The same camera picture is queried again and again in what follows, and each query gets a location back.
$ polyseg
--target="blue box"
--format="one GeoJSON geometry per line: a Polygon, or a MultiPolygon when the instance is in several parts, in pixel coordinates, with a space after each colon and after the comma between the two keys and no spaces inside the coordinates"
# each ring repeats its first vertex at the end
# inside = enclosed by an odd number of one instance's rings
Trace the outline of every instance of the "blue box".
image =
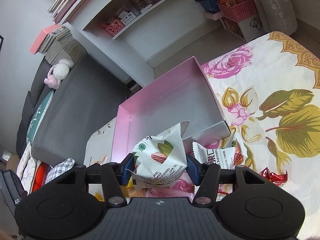
{"type": "Polygon", "coordinates": [[[217,5],[217,2],[219,2],[219,0],[203,0],[198,2],[207,12],[217,13],[221,11],[219,6],[217,5]]]}

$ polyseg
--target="pink book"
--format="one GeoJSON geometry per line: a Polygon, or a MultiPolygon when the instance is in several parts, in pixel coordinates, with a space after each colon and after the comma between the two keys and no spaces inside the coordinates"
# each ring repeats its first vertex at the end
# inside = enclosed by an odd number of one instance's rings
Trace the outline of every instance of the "pink book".
{"type": "Polygon", "coordinates": [[[44,39],[46,38],[46,36],[58,29],[61,25],[60,24],[54,24],[54,25],[51,25],[49,27],[46,27],[44,28],[40,33],[39,35],[37,36],[36,40],[34,41],[34,43],[32,44],[31,48],[30,48],[30,52],[34,55],[38,52],[42,42],[44,41],[44,39]]]}

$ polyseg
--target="lace curtain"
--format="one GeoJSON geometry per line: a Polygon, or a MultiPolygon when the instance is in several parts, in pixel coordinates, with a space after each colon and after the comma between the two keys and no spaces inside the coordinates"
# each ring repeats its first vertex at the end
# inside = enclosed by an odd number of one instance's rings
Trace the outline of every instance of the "lace curtain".
{"type": "Polygon", "coordinates": [[[264,30],[280,31],[291,35],[298,28],[297,19],[290,0],[254,0],[264,30]]]}

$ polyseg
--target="almond illustration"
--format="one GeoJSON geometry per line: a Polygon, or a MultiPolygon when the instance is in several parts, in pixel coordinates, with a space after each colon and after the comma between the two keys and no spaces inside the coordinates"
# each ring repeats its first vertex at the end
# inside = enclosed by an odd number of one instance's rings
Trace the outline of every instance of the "almond illustration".
{"type": "Polygon", "coordinates": [[[156,162],[163,163],[167,159],[167,156],[165,156],[162,153],[153,153],[151,154],[151,158],[154,159],[156,162]]]}
{"type": "Polygon", "coordinates": [[[244,156],[241,154],[241,152],[235,152],[235,156],[233,157],[233,165],[239,165],[243,162],[244,156]]]}

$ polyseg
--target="orange cloth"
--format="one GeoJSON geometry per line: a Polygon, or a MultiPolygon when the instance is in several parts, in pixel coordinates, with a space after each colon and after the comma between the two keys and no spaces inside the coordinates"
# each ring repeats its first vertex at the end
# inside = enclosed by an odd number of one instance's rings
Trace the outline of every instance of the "orange cloth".
{"type": "Polygon", "coordinates": [[[34,192],[37,189],[41,188],[41,186],[45,182],[45,178],[47,177],[49,165],[46,163],[41,163],[38,170],[36,171],[35,181],[33,182],[32,191],[34,192]]]}

